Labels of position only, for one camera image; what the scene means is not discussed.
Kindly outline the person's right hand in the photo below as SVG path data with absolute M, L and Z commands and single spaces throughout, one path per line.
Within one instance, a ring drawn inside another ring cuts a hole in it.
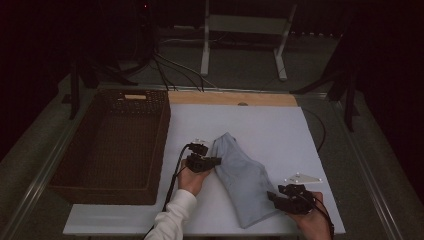
M 332 240 L 333 234 L 328 221 L 328 212 L 323 204 L 323 194 L 313 192 L 315 208 L 306 215 L 289 217 L 296 223 L 306 240 Z

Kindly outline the white metal stand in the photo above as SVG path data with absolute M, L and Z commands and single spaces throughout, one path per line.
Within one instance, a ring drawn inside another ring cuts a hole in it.
M 284 18 L 219 15 L 210 12 L 210 0 L 205 0 L 204 40 L 200 74 L 202 76 L 207 76 L 209 73 L 211 43 L 209 35 L 211 31 L 279 35 L 281 37 L 281 42 L 280 45 L 274 49 L 273 54 L 278 78 L 280 81 L 286 81 L 288 77 L 283 51 L 286 46 L 296 10 L 297 4 L 293 4 L 290 7 L 289 15 Z

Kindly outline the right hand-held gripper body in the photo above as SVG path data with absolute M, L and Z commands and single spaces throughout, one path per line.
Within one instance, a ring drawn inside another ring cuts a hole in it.
M 294 215 L 308 214 L 315 206 L 313 194 L 306 188 L 306 184 L 321 183 L 320 178 L 302 173 L 296 173 L 284 180 L 278 186 L 280 196 L 275 198 L 275 207 L 283 212 Z

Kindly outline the brown wicker basket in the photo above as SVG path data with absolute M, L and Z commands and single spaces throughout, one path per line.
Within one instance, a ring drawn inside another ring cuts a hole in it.
M 99 90 L 49 188 L 72 204 L 155 204 L 170 115 L 166 91 Z

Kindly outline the person's left hand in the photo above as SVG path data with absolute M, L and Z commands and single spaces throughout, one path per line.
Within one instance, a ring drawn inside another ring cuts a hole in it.
M 181 169 L 178 173 L 178 188 L 190 192 L 197 196 L 201 189 L 204 180 L 211 173 L 211 171 L 195 173 L 187 167 L 187 160 L 183 159 L 181 162 Z

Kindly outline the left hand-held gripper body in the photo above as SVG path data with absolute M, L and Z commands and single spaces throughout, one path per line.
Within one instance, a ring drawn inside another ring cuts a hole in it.
M 195 139 L 188 144 L 191 154 L 187 156 L 186 166 L 194 173 L 205 172 L 213 168 L 212 161 L 205 158 L 208 147 L 205 141 Z

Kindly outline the black tripod stand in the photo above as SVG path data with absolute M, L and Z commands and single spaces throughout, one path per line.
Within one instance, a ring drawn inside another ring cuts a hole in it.
M 86 60 L 88 62 L 89 66 L 94 66 L 97 68 L 100 72 L 110 76 L 112 79 L 117 81 L 118 83 L 121 83 L 122 85 L 128 85 L 128 86 L 136 86 L 136 83 L 131 82 L 118 73 L 113 72 L 112 70 L 108 69 L 105 65 L 100 64 L 99 62 L 90 59 L 90 58 L 81 58 L 81 59 L 75 59 L 71 61 L 70 64 L 70 95 L 68 96 L 68 101 L 71 105 L 71 111 L 69 119 L 73 120 L 78 113 L 78 110 L 80 108 L 80 98 L 79 98 L 79 79 L 81 77 L 81 74 L 78 72 L 78 67 L 82 66 L 82 62 Z
M 344 123 L 353 132 L 354 97 L 358 67 L 355 64 L 359 47 L 348 33 L 344 33 L 330 57 L 321 77 L 300 89 L 292 90 L 291 94 L 306 94 L 322 85 L 332 83 L 327 92 L 329 101 L 339 101 L 345 97 Z

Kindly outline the dark equipment stand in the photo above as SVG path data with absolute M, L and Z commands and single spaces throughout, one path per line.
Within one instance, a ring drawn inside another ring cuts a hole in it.
M 120 57 L 134 63 L 126 72 L 144 68 L 155 49 L 154 20 L 151 0 L 126 0 L 127 15 L 120 27 Z

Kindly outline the metal frame rail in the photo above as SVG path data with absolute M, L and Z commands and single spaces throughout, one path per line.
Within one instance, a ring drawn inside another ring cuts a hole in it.
M 0 162 L 0 240 L 88 240 L 63 233 L 71 205 L 47 188 L 72 127 L 69 112 L 48 104 Z
M 344 110 L 340 102 L 330 103 L 338 124 L 341 126 L 344 136 L 347 139 L 350 148 L 353 151 L 354 159 L 359 164 L 359 170 L 365 187 L 373 202 L 374 208 L 378 214 L 380 222 L 385 230 L 388 240 L 404 240 L 404 237 L 395 221 L 392 211 L 390 210 L 386 198 L 384 197 L 377 181 L 372 173 L 372 170 L 367 162 L 365 154 L 363 153 L 355 134 L 351 132 L 344 122 Z

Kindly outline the light blue tank top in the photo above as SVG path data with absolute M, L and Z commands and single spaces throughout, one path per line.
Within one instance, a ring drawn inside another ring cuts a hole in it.
M 215 172 L 235 208 L 241 228 L 246 229 L 277 212 L 268 199 L 275 189 L 263 164 L 251 159 L 230 134 L 217 138 L 212 155 L 221 159 Z

